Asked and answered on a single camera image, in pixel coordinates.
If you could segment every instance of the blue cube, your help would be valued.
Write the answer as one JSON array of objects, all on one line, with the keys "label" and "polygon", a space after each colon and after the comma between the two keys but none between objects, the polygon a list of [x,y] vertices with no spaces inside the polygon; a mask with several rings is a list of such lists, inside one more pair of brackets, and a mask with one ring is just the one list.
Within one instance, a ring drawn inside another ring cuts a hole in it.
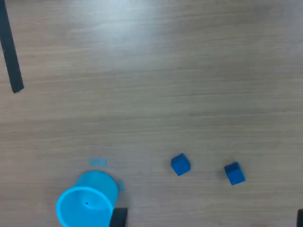
[{"label": "blue cube", "polygon": [[228,166],[225,166],[224,169],[232,185],[245,181],[244,174],[241,171],[240,164],[238,162],[234,162]]},{"label": "blue cube", "polygon": [[174,157],[171,160],[170,165],[175,170],[178,176],[181,176],[182,174],[190,170],[190,162],[183,153]]}]

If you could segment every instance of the black stick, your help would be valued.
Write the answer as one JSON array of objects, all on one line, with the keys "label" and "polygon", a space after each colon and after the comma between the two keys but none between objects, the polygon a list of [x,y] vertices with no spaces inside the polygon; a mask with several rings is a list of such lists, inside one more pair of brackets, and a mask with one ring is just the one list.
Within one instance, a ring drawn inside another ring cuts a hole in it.
[{"label": "black stick", "polygon": [[19,92],[24,88],[24,85],[4,0],[0,0],[0,41],[11,89],[14,93]]},{"label": "black stick", "polygon": [[127,208],[115,208],[109,227],[126,227]]},{"label": "black stick", "polygon": [[303,209],[298,210],[297,227],[303,227]]}]

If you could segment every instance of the blue cup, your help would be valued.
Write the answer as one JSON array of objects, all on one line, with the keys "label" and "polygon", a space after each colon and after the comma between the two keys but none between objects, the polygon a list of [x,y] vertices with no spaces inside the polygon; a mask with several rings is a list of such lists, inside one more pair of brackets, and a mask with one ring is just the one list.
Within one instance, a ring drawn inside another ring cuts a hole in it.
[{"label": "blue cup", "polygon": [[64,227],[108,227],[117,198],[118,187],[110,175],[86,172],[58,199],[57,217]]}]

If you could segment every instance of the blue block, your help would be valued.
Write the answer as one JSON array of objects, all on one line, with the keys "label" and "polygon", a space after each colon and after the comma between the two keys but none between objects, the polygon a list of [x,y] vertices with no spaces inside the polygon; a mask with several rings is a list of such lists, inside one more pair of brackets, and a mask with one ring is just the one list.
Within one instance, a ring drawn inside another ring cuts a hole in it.
[{"label": "blue block", "polygon": [[89,166],[90,167],[107,166],[106,158],[90,158]]},{"label": "blue block", "polygon": [[240,168],[240,164],[238,162],[234,162],[228,166],[225,166],[224,169],[225,169],[226,175],[232,185],[245,181],[244,174],[243,174],[243,172]]},{"label": "blue block", "polygon": [[190,170],[190,162],[183,153],[174,157],[171,160],[170,165],[175,170],[178,176],[181,176],[182,174]]}]

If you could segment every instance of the blue sticky note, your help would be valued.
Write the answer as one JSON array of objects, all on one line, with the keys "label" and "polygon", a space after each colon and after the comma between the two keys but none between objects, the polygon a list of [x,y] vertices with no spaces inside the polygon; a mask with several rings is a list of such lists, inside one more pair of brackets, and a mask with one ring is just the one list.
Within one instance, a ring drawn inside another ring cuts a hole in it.
[{"label": "blue sticky note", "polygon": [[98,167],[98,166],[107,166],[106,158],[90,158],[89,166]]},{"label": "blue sticky note", "polygon": [[125,191],[124,183],[123,183],[122,180],[119,180],[119,181],[118,181],[118,189],[119,189],[119,191],[121,191],[121,192]]}]

